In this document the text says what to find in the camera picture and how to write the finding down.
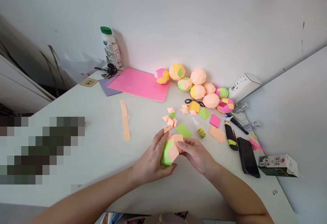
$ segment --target smartphone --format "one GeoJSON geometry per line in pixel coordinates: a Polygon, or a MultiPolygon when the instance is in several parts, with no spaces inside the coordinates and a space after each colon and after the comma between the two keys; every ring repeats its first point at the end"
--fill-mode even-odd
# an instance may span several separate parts
{"type": "Polygon", "coordinates": [[[260,178],[261,175],[258,165],[256,164],[251,142],[239,137],[237,138],[237,144],[243,172],[256,178],[260,178]]]}

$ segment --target green bottle cap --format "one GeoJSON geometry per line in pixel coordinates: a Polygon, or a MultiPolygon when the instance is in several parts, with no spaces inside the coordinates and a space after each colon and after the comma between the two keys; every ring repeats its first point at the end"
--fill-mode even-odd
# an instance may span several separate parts
{"type": "Polygon", "coordinates": [[[108,35],[112,34],[112,30],[108,27],[100,27],[100,29],[101,29],[101,32],[104,34],[108,34],[108,35]]]}

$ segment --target pink and yellow paper ball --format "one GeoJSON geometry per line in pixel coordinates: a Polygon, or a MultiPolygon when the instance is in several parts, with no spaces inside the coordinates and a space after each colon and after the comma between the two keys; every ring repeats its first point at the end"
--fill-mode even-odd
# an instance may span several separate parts
{"type": "Polygon", "coordinates": [[[219,104],[219,97],[215,93],[210,93],[203,97],[202,102],[207,108],[214,109],[219,104]]]}
{"type": "Polygon", "coordinates": [[[184,92],[189,91],[193,86],[191,79],[187,77],[182,78],[177,84],[178,88],[184,92]]]}
{"type": "Polygon", "coordinates": [[[203,84],[207,75],[202,69],[196,69],[191,73],[191,81],[193,84],[203,84]]]}
{"type": "Polygon", "coordinates": [[[235,108],[234,102],[229,98],[222,98],[217,106],[217,109],[221,113],[230,113],[235,108]]]}
{"type": "Polygon", "coordinates": [[[205,89],[202,85],[198,84],[198,85],[194,85],[192,88],[191,88],[191,97],[194,99],[194,100],[199,100],[201,98],[204,97],[205,95],[205,89]]]}
{"type": "Polygon", "coordinates": [[[185,75],[185,69],[181,64],[173,64],[169,68],[169,75],[173,80],[181,80],[185,75]]]}
{"type": "Polygon", "coordinates": [[[228,97],[228,90],[224,87],[218,87],[215,93],[219,96],[219,99],[228,97]]]}
{"type": "Polygon", "coordinates": [[[165,84],[169,80],[169,72],[164,68],[160,68],[156,70],[154,77],[157,79],[157,83],[165,84]]]}
{"type": "Polygon", "coordinates": [[[204,89],[205,89],[205,94],[210,94],[210,93],[214,93],[216,91],[216,88],[214,87],[214,85],[212,83],[205,83],[204,84],[204,89]]]}

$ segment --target white table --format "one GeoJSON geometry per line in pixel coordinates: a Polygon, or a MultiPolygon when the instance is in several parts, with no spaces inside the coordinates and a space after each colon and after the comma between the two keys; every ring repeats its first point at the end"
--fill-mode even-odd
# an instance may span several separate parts
{"type": "MultiPolygon", "coordinates": [[[[94,73],[91,78],[101,79],[103,72],[94,73]]],[[[84,116],[85,137],[78,137],[78,146],[65,148],[66,156],[57,157],[57,165],[50,166],[50,175],[40,176],[41,185],[0,185],[0,202],[51,206],[71,193],[71,185],[91,184],[108,175],[132,165],[149,147],[153,136],[166,123],[162,117],[168,115],[167,108],[176,112],[177,125],[185,123],[194,138],[199,139],[213,158],[245,181],[261,198],[275,223],[298,223],[276,177],[261,172],[257,179],[245,175],[241,169],[238,151],[228,144],[220,144],[209,134],[201,139],[190,114],[180,111],[189,92],[181,92],[177,83],[171,82],[166,101],[157,102],[134,95],[119,93],[107,97],[100,84],[93,87],[77,85],[36,113],[36,126],[48,126],[51,116],[84,116]],[[124,141],[120,100],[124,99],[129,117],[131,140],[124,141]]],[[[216,109],[209,109],[222,118],[220,128],[224,131],[224,115],[216,109]]],[[[196,116],[208,133],[209,119],[196,116]]],[[[248,138],[234,124],[237,137],[248,138]]],[[[22,137],[6,146],[6,155],[19,155],[20,150],[13,145],[28,145],[22,137]]],[[[254,152],[256,158],[263,156],[260,150],[254,152]]],[[[4,153],[0,154],[1,164],[4,153]]],[[[172,176],[143,185],[117,200],[109,211],[154,214],[163,211],[189,210],[198,217],[214,220],[233,220],[233,213],[220,193],[200,175],[183,156],[175,160],[178,167],[172,176]]]]}

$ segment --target purple paper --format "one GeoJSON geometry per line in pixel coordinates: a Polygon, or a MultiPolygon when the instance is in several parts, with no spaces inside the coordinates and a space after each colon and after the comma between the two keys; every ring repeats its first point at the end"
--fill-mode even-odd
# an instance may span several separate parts
{"type": "Polygon", "coordinates": [[[107,88],[107,86],[109,84],[111,84],[111,82],[113,81],[114,79],[100,79],[98,80],[98,82],[100,83],[103,91],[105,92],[106,96],[111,96],[111,95],[114,95],[114,94],[118,94],[118,93],[121,93],[121,91],[117,91],[117,90],[113,90],[113,89],[109,89],[107,88]]]}

